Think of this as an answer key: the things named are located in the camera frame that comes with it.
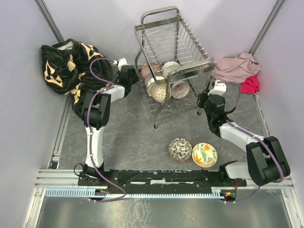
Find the white scalloped bowl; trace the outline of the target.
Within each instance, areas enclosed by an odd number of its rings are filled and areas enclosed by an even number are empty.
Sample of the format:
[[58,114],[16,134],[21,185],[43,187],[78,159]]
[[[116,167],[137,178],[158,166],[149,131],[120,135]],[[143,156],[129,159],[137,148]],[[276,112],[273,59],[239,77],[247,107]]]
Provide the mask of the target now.
[[152,88],[155,85],[155,80],[154,80],[153,76],[152,75],[148,75],[145,78],[144,83],[146,85],[146,92],[147,92],[148,96],[151,97],[152,96]]

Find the blue triangle patterned bowl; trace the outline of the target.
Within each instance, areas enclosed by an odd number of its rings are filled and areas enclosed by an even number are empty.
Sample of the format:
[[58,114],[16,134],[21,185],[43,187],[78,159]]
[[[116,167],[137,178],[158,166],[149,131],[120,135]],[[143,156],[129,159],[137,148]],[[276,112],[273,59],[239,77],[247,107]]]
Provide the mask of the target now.
[[185,72],[177,72],[171,77],[171,84],[173,85],[176,82],[180,82],[186,79],[186,73]]

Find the brown cross patterned bowl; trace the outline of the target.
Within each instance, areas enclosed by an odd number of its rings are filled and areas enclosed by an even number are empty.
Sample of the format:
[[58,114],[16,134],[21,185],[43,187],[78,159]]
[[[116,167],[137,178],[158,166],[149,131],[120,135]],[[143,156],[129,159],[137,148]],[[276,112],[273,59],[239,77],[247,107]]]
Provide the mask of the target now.
[[155,84],[152,88],[151,94],[152,94],[152,98],[155,101],[162,103],[167,95],[166,85],[165,84],[163,84],[163,85]]

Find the stainless steel dish rack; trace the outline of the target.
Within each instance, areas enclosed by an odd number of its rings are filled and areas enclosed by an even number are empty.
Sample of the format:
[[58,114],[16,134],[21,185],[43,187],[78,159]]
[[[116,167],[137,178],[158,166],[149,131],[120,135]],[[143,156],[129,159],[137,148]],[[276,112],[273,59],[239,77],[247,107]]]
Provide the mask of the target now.
[[199,43],[176,6],[154,9],[141,16],[134,27],[140,46],[135,63],[145,99],[158,128],[158,118],[197,108],[201,114],[203,96],[215,63]]

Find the plain white bowl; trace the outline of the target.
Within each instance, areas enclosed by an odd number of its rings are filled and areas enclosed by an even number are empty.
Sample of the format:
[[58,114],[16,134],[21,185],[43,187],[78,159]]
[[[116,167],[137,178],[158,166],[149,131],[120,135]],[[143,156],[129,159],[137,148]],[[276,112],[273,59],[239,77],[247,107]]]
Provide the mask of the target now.
[[166,62],[163,66],[162,66],[162,74],[164,78],[168,77],[168,74],[170,71],[176,69],[177,67],[179,67],[179,63],[176,61],[168,61]]

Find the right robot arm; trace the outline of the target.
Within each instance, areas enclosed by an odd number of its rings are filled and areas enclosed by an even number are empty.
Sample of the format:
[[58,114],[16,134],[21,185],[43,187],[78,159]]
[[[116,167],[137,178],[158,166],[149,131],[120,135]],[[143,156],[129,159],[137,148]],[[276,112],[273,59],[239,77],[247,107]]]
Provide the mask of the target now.
[[217,137],[230,141],[242,149],[246,162],[230,161],[220,166],[218,181],[228,186],[235,179],[252,180],[258,186],[282,182],[291,170],[279,140],[274,136],[264,137],[240,127],[225,111],[226,101],[221,95],[211,94],[206,89],[198,96],[198,107],[205,111],[210,131]]

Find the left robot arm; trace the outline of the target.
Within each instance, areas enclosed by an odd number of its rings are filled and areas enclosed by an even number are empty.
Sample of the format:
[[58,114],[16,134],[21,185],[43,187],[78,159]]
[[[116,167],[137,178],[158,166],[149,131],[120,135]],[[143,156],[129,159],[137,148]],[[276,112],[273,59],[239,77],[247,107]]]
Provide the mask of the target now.
[[131,65],[119,68],[116,85],[110,85],[98,91],[89,90],[85,95],[81,119],[87,134],[87,156],[83,173],[94,185],[101,185],[105,180],[103,158],[103,134],[109,122],[111,103],[126,97],[132,85],[138,81],[136,70]]

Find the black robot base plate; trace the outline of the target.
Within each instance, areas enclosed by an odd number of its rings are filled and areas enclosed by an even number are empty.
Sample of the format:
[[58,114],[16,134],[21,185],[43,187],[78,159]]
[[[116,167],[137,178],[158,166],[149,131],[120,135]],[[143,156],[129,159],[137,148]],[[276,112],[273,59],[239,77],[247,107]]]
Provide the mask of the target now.
[[175,171],[134,171],[110,170],[103,173],[103,178],[77,174],[78,185],[102,187],[108,193],[211,193],[212,187],[246,187],[244,179],[231,179],[223,171],[175,170]]

